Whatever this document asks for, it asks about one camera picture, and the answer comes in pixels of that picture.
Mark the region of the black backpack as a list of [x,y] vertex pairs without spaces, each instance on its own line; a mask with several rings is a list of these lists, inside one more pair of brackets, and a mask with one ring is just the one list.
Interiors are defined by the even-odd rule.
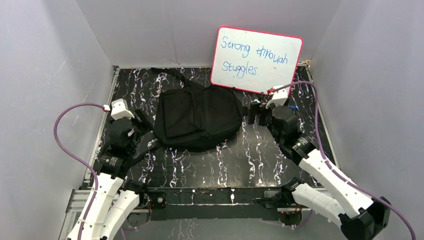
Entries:
[[171,76],[183,83],[182,87],[161,91],[155,113],[147,115],[153,124],[154,149],[205,152],[239,131],[248,110],[233,90],[203,86],[176,69],[152,67],[148,73]]

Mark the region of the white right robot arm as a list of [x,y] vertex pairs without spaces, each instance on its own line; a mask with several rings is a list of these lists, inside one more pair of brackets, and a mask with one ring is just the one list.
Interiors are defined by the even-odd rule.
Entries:
[[302,132],[298,117],[287,105],[266,107],[259,100],[250,102],[248,123],[259,116],[259,124],[267,127],[280,151],[297,166],[316,178],[326,193],[296,177],[280,187],[266,191],[263,198],[253,200],[265,208],[312,208],[340,228],[348,240],[372,240],[387,227],[391,210],[389,201],[378,200],[354,188],[354,184],[320,152],[317,140]]

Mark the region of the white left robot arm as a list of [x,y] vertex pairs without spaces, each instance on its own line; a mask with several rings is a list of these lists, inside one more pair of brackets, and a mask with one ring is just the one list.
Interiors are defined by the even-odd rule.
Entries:
[[146,184],[124,180],[142,155],[156,148],[153,125],[140,109],[124,116],[113,110],[111,115],[109,142],[100,151],[97,180],[68,240],[112,240],[133,209],[152,206]]

